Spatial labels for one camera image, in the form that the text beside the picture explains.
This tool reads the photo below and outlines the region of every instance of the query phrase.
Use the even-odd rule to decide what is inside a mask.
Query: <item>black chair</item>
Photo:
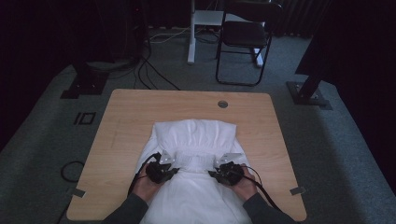
[[[269,3],[267,1],[226,1],[221,22],[218,50],[216,53],[216,59],[218,60],[216,65],[216,80],[219,83],[229,85],[256,86],[262,81],[262,75],[267,61],[268,51],[271,46],[273,31],[281,16],[281,13],[282,6],[276,3]],[[229,15],[235,15],[239,18],[242,18],[244,21],[226,21],[226,17]],[[248,48],[250,49],[250,52],[222,50],[221,46],[223,43],[229,47]],[[219,79],[219,63],[220,54],[222,52],[253,55],[253,62],[255,63],[263,49],[266,49],[266,51],[263,58],[262,70],[257,82],[239,83],[228,82]]]

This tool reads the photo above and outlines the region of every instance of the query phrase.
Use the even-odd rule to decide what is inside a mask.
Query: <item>gray carpet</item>
[[[200,37],[215,40],[212,35]],[[256,87],[218,84],[216,45],[210,43],[197,42],[195,64],[188,65],[188,43],[185,36],[153,43],[148,61],[183,91],[266,92],[272,96],[297,181],[307,189],[303,199],[308,217],[302,223],[395,223],[395,195],[336,88],[325,82],[319,86],[333,110],[295,105],[290,97],[286,81],[306,79],[294,75],[294,71],[309,39],[275,38],[264,79]],[[227,67],[243,69],[242,76],[230,78],[248,80],[259,73],[249,60],[242,58],[224,58],[223,64],[223,75],[235,73],[228,73]],[[52,80],[0,154],[0,223],[57,223],[58,218],[61,223],[75,223],[67,220],[63,211],[71,200],[68,192],[76,183],[63,180],[61,169],[70,161],[87,159],[113,90],[145,89],[136,81],[138,68],[112,73],[102,95],[81,95],[75,100],[60,99],[76,75],[71,66]],[[145,69],[143,66],[140,74],[149,84]],[[147,69],[158,89],[173,89],[149,66]],[[92,125],[75,124],[78,113],[96,113]],[[81,167],[71,165],[65,172],[71,178],[78,178]]]

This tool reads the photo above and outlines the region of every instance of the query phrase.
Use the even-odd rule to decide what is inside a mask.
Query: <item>table leg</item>
[[[194,63],[195,57],[195,0],[191,0],[191,33],[190,33],[190,47],[189,47],[189,58],[187,60],[188,64]]]

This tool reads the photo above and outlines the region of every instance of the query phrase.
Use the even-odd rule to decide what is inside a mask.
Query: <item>black handheld controller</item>
[[[215,177],[220,184],[233,186],[244,176],[241,165],[234,164],[233,161],[222,164],[216,171],[209,171],[210,176]]]
[[[146,167],[146,174],[152,182],[161,184],[171,179],[172,176],[177,173],[178,168],[169,170],[172,164],[160,164],[161,154],[159,157],[155,158],[157,160],[150,162]]]

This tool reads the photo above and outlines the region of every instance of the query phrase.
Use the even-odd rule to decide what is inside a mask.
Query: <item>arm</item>
[[[248,172],[245,164],[242,164],[245,176],[255,179],[254,175]],[[247,211],[251,221],[256,223],[296,223],[287,214],[282,213],[269,206],[258,193],[256,185],[246,178],[242,178],[236,185],[230,187],[243,201],[244,208]]]
[[[103,223],[139,223],[149,209],[147,202],[163,184],[152,182],[146,175],[146,164],[139,175],[132,193]]]

